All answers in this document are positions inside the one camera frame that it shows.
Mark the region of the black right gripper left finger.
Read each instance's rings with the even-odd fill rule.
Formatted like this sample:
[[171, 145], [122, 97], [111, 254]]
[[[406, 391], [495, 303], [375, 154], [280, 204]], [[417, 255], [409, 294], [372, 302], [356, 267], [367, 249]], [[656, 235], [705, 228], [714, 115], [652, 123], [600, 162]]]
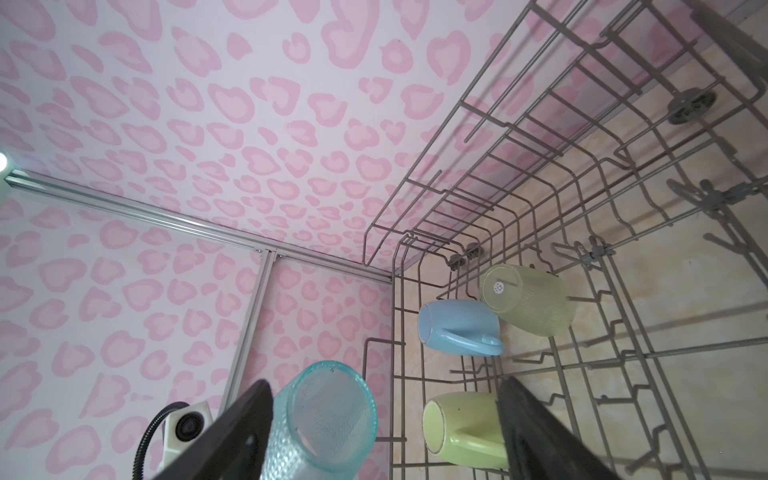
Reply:
[[223, 414], [189, 439], [158, 479], [258, 479], [273, 420], [274, 397], [258, 380]]

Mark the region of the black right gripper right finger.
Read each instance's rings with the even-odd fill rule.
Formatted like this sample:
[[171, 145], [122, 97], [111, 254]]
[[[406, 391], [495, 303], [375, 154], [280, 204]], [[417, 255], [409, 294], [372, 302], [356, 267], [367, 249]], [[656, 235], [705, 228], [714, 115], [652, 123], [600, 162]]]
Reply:
[[499, 385], [497, 410], [513, 479], [615, 479], [520, 381]]

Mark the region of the light green ceramic mug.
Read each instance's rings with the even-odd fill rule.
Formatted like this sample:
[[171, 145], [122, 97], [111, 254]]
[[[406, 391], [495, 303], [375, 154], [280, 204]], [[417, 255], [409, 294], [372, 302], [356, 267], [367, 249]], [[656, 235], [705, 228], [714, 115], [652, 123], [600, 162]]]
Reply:
[[428, 451], [443, 461], [480, 469], [509, 467], [493, 393], [433, 397], [424, 407], [422, 430]]

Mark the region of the teal plastic cup front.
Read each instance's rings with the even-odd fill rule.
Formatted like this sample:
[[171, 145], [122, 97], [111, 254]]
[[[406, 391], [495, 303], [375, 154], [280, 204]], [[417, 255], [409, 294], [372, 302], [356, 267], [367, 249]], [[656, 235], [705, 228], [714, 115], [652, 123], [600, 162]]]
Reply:
[[378, 430], [373, 393], [348, 365], [321, 361], [275, 397], [263, 479], [353, 479]]

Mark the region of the light blue ceramic mug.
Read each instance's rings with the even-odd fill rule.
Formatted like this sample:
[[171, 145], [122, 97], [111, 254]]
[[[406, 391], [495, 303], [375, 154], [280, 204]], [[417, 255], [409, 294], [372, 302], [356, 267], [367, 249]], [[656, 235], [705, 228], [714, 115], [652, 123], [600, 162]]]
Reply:
[[460, 356], [496, 357], [504, 352], [499, 319], [476, 300], [435, 300], [422, 306], [418, 318], [421, 343]]

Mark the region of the pale yellow plastic cup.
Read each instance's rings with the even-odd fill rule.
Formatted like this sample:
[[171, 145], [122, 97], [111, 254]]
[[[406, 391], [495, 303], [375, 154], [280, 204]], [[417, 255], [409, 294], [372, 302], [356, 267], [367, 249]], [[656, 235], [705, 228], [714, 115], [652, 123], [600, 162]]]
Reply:
[[540, 337], [562, 334], [575, 317], [565, 282], [542, 270], [493, 265], [481, 277], [480, 295], [500, 320]]

